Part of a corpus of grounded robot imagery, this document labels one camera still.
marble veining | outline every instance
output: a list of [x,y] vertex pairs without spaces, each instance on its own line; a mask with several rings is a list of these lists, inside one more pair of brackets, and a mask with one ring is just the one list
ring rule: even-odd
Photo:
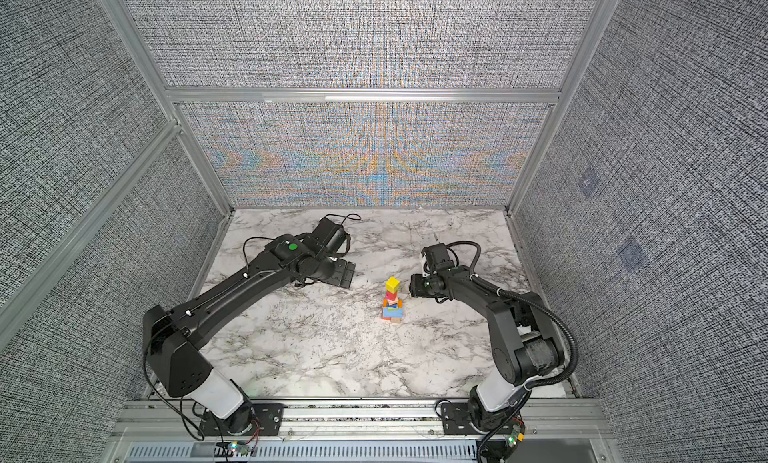
[[[458,301],[411,298],[407,282],[420,271],[422,247],[437,241],[480,243],[477,272],[524,293],[528,282],[502,211],[494,209],[248,209],[238,210],[203,291],[244,265],[247,237],[311,231],[328,212],[356,212],[347,221],[356,263],[350,289],[286,286],[233,319],[202,352],[250,395],[466,396],[493,361],[485,319]],[[253,258],[264,241],[249,242]],[[456,247],[469,264],[473,247]],[[384,282],[395,276],[405,318],[379,318]],[[565,396],[564,386],[534,396]]]

white marble tabletop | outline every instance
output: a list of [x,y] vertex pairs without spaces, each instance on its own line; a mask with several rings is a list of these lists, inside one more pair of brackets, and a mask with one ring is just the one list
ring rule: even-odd
[[[408,280],[420,271],[422,247],[471,239],[482,246],[479,274],[528,291],[500,210],[239,210],[203,290],[244,265],[245,238],[309,232],[329,212],[362,216],[344,225],[352,236],[346,258],[357,265],[352,287],[279,289],[232,320],[202,352],[253,396],[466,396],[493,365],[485,319],[458,301],[410,297]],[[249,242],[249,256],[264,243]],[[472,261],[473,247],[455,249],[462,263]],[[399,325],[379,318],[390,276],[403,281]],[[565,396],[561,385],[537,390],[537,397]]]

diagonal metal beam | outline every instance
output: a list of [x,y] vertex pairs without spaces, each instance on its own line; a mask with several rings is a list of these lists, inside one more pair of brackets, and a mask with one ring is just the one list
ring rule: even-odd
[[563,79],[560,101],[544,120],[542,131],[539,133],[538,139],[528,154],[528,158],[523,163],[520,177],[514,184],[512,195],[507,204],[507,212],[509,214],[514,214],[520,208],[525,198],[525,193],[531,186],[549,145],[552,144],[554,135],[558,131],[558,126],[560,126],[560,122],[562,122],[563,116],[565,116],[565,112],[568,110],[568,104],[571,103],[576,89],[581,83],[581,78],[584,76],[590,61],[592,61],[592,55],[594,55],[595,50],[598,48],[600,38],[603,37],[605,28],[608,26],[610,17],[613,16],[618,2],[619,0],[598,0],[594,6],[589,24],[584,28],[579,46],[574,52],[568,72]]
[[179,130],[175,121],[165,123],[45,261],[27,277],[21,288],[0,308],[0,349],[4,349],[11,341]]
[[272,103],[343,102],[445,102],[445,103],[558,103],[560,90],[513,88],[493,89],[433,89],[389,88],[211,88],[169,87],[173,102],[185,101],[266,101]]
[[184,147],[184,151],[187,153],[192,166],[197,171],[197,175],[202,180],[211,199],[214,200],[216,207],[219,209],[222,215],[228,215],[232,210],[232,203],[230,198],[226,194],[224,186],[216,176],[214,168],[211,166],[210,161],[205,156],[200,144],[192,136],[192,130],[184,120],[183,115],[178,108],[168,98],[168,94],[165,93],[165,81],[158,66],[155,64],[150,53],[149,48],[144,43],[144,39],[141,37],[136,23],[128,12],[128,8],[125,6],[123,0],[100,0],[101,6],[106,11],[107,16],[112,21],[112,25],[120,35],[120,38],[128,49],[131,57],[134,59],[136,66],[139,68],[141,75],[147,81],[147,85],[152,91],[155,100],[160,105],[160,108],[165,113],[168,120],[177,120],[181,125],[181,145]]

black corrugated tube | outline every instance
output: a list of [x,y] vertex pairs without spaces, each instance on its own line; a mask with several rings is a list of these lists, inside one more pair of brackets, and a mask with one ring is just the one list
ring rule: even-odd
[[560,331],[562,331],[566,341],[568,341],[568,348],[571,353],[571,358],[563,371],[550,378],[535,379],[533,381],[529,381],[525,384],[526,389],[530,390],[536,388],[537,386],[554,385],[561,381],[565,381],[568,376],[571,376],[571,374],[576,369],[576,364],[578,363],[578,345],[576,344],[576,338],[574,338],[571,330],[568,329],[568,326],[566,326],[565,323],[563,323],[563,321],[556,314],[552,313],[551,309],[544,305],[533,302],[521,295],[518,295],[517,293],[507,291],[506,289],[500,289],[498,286],[490,283],[489,281],[485,281],[485,279],[480,278],[479,276],[472,276],[472,281],[482,286],[484,289],[487,289],[489,292],[494,292],[499,296],[504,296],[505,298],[516,299],[519,302],[536,308],[538,311],[547,315],[547,317],[550,318],[552,322],[560,328]]

blue patch on wall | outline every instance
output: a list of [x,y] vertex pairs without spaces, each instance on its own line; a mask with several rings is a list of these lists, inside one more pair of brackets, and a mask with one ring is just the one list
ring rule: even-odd
[[594,193],[594,190],[598,188],[598,184],[600,184],[600,178],[598,178],[598,174],[594,171],[594,168],[590,167],[581,175],[578,187],[581,188],[581,192],[584,196],[589,198],[592,196],[592,193]]
[[621,263],[628,271],[634,271],[645,262],[645,251],[643,251],[643,247],[640,246],[638,240],[632,236],[627,237],[621,243],[616,253],[618,253]]

